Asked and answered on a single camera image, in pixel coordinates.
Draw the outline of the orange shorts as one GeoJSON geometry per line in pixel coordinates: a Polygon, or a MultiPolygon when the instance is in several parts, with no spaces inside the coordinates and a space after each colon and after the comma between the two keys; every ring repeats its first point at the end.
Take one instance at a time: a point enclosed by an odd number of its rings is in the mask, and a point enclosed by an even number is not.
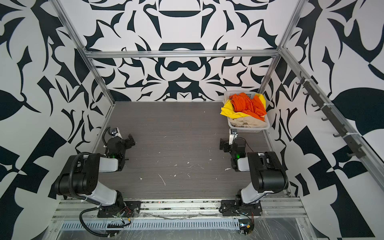
{"type": "Polygon", "coordinates": [[[236,113],[243,113],[258,120],[265,121],[267,111],[266,100],[263,95],[256,94],[251,98],[245,93],[235,94],[230,96],[230,102],[236,113]]]}

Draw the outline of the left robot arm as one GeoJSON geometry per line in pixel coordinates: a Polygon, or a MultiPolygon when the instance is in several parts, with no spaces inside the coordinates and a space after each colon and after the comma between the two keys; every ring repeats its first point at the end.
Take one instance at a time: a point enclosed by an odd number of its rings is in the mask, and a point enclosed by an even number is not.
{"type": "Polygon", "coordinates": [[[122,194],[102,184],[99,174],[121,172],[126,162],[126,150],[135,145],[132,135],[126,139],[115,136],[108,140],[104,155],[80,153],[70,156],[54,183],[56,194],[102,207],[124,208],[122,194]]]}

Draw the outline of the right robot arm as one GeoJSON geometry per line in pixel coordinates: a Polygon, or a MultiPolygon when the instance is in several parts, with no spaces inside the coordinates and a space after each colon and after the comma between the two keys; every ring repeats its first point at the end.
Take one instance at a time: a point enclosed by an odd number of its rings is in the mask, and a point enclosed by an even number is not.
{"type": "Polygon", "coordinates": [[[247,141],[236,138],[232,142],[220,139],[220,150],[231,155],[231,167],[236,172],[248,172],[251,182],[239,190],[235,204],[257,204],[270,194],[280,193],[288,188],[285,169],[275,152],[246,152],[247,141]]]}

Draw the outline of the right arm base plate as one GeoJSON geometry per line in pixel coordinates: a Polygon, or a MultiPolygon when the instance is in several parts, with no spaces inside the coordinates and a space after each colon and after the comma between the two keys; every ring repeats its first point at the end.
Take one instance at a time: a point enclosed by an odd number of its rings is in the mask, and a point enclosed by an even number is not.
{"type": "Polygon", "coordinates": [[[222,200],[219,207],[219,213],[224,217],[252,217],[261,216],[262,212],[261,204],[239,204],[235,200],[222,200]]]}

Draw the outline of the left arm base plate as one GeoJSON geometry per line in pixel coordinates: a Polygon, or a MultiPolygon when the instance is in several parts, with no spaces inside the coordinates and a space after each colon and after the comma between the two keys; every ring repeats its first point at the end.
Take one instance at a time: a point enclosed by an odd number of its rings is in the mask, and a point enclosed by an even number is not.
{"type": "Polygon", "coordinates": [[[101,206],[98,211],[98,218],[112,218],[120,215],[123,218],[130,218],[141,210],[141,201],[124,201],[123,204],[101,206]]]}

